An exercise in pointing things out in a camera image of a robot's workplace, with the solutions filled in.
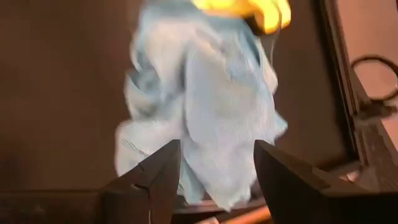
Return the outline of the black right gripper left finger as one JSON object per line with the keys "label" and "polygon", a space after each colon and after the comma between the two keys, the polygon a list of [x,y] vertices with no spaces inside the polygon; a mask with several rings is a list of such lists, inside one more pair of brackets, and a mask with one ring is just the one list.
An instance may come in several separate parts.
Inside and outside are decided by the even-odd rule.
{"label": "black right gripper left finger", "polygon": [[172,140],[99,189],[0,191],[0,224],[170,224],[180,156]]}

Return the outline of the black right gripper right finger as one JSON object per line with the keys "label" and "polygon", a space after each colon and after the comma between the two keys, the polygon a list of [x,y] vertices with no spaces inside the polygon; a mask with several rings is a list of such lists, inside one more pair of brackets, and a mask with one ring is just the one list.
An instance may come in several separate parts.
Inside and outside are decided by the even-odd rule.
{"label": "black right gripper right finger", "polygon": [[254,163],[274,224],[398,224],[398,192],[363,189],[262,140]]}

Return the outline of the blue microfiber towel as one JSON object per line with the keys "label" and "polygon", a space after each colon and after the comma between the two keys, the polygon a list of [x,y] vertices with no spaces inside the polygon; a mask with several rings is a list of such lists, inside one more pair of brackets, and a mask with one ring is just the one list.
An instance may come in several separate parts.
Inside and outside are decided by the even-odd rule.
{"label": "blue microfiber towel", "polygon": [[181,143],[178,194],[208,195],[229,211],[250,199],[257,139],[287,129],[277,75],[246,21],[204,13],[186,0],[148,2],[131,44],[124,96],[130,119],[116,132],[123,175],[169,141]]}

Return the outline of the yellow microfiber towel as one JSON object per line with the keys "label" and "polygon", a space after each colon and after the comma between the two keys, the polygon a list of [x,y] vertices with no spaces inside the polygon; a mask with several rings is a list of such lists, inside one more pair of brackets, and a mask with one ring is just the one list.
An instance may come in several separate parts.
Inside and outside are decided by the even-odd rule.
{"label": "yellow microfiber towel", "polygon": [[245,19],[260,34],[273,34],[291,22],[289,0],[192,0],[199,10],[214,16]]}

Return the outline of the light wooden side board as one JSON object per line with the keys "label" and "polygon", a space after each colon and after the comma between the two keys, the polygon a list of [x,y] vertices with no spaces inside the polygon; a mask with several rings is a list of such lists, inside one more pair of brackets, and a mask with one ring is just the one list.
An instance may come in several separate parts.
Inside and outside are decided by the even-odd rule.
{"label": "light wooden side board", "polygon": [[257,222],[268,221],[271,219],[271,213],[268,206],[257,208],[233,218],[227,218],[222,221],[221,218],[211,217],[196,224],[254,224]]}

